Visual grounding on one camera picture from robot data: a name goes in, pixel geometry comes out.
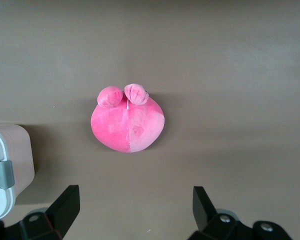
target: pink plush toy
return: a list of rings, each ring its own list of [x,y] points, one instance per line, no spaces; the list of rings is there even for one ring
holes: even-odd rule
[[[97,102],[91,128],[95,137],[111,149],[125,153],[144,150],[164,128],[162,109],[139,84],[129,84],[124,91],[108,86]]]

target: plush toy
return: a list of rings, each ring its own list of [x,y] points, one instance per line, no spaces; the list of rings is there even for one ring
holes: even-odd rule
[[[116,151],[144,150],[164,128],[162,109],[139,84],[129,84],[123,91],[108,86],[100,92],[97,103],[91,116],[93,134]]]

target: gray latch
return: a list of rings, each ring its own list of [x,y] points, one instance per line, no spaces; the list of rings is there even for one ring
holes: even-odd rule
[[[15,185],[12,161],[0,161],[0,188],[7,190]]]

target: plastic container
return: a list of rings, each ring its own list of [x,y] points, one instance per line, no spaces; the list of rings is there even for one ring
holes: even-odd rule
[[[19,125],[0,126],[0,219],[33,181],[34,161],[28,132]]]

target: tabletop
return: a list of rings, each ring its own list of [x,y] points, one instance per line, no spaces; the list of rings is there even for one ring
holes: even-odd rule
[[[100,143],[108,86],[142,85],[165,124],[147,149]],[[35,177],[3,220],[79,185],[66,240],[185,240],[194,186],[251,227],[300,240],[300,0],[0,1],[0,123]]]

